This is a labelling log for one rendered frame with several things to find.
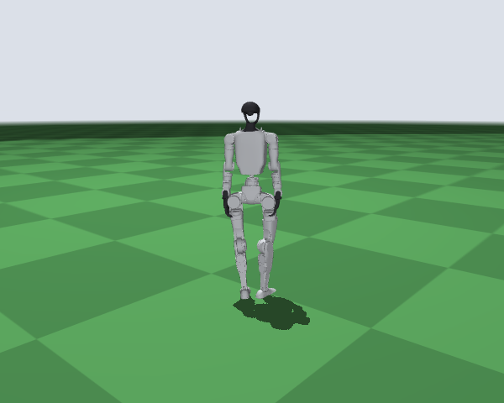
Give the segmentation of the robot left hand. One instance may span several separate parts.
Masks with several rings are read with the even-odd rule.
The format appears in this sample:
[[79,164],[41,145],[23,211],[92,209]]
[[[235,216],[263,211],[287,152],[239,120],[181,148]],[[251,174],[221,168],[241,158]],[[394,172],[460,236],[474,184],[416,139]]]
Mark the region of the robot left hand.
[[229,206],[228,206],[228,192],[227,191],[223,191],[223,207],[224,207],[224,210],[225,210],[225,213],[228,217],[232,217],[232,215],[229,215],[230,211],[229,211]]

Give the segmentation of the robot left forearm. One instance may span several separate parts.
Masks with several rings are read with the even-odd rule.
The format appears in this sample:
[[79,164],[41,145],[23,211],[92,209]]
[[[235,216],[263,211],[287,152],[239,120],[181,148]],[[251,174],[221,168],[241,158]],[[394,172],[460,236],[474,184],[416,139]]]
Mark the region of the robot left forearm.
[[230,173],[230,172],[225,172],[225,162],[223,164],[223,190],[222,190],[222,195],[223,195],[223,191],[227,191],[228,192],[228,196],[231,195],[231,184],[232,184],[232,176],[233,174]]

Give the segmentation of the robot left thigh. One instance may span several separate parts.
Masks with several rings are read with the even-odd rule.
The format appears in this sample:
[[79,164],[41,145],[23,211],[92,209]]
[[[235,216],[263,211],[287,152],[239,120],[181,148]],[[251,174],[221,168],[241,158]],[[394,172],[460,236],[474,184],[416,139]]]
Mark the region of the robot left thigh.
[[244,210],[243,203],[241,202],[242,191],[235,192],[228,197],[229,215],[233,231],[234,240],[237,240],[238,253],[243,253],[247,250],[246,239],[244,240]]

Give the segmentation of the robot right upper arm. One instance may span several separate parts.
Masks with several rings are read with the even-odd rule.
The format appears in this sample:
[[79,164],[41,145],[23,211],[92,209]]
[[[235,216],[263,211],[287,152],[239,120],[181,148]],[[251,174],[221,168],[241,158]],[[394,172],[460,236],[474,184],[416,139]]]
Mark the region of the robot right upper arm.
[[270,162],[268,163],[268,168],[270,171],[278,171],[277,163],[279,156],[278,148],[278,137],[275,133],[264,132],[265,141],[269,144],[269,156]]

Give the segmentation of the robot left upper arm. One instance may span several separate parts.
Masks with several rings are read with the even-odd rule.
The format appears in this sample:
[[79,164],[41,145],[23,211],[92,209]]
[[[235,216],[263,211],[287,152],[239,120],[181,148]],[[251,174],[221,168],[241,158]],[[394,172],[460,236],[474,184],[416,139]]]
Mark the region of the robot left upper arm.
[[225,170],[234,170],[234,135],[235,133],[229,133],[224,138],[224,157],[225,157]]

